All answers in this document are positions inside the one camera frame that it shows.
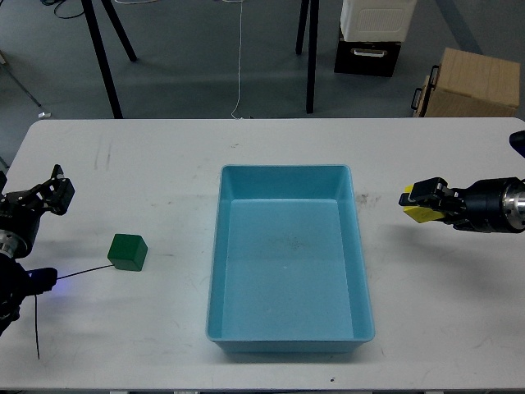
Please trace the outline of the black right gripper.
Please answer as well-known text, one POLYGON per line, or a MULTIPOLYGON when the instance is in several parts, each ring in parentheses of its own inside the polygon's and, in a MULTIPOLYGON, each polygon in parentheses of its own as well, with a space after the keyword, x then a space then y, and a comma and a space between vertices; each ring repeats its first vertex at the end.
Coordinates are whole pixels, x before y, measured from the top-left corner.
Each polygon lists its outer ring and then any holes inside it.
POLYGON ((415 182, 399 197, 402 207, 460 210, 450 222, 455 230, 484 233, 524 232, 524 181, 517 177, 476 181, 465 189, 448 188, 443 178, 415 182))

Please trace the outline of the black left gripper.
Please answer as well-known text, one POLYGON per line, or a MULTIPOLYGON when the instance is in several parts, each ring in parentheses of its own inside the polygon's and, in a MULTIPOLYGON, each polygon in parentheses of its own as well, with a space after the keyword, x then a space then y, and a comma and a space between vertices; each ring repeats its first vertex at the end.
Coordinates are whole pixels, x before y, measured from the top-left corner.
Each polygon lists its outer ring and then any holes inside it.
POLYGON ((55 164, 50 178, 32 189, 1 196, 1 251, 14 259, 33 249, 40 217, 45 212, 66 214, 75 188, 62 167, 55 164))

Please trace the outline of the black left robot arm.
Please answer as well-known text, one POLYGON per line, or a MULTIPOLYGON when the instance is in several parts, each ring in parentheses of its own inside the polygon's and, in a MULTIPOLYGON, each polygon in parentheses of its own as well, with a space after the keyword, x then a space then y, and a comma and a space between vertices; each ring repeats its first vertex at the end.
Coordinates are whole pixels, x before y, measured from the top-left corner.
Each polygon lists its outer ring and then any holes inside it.
POLYGON ((20 317, 23 300, 52 290, 55 268, 25 270, 19 263, 30 255, 41 217, 66 214, 75 193, 71 180, 56 164, 44 183, 29 190, 1 194, 1 330, 20 317))

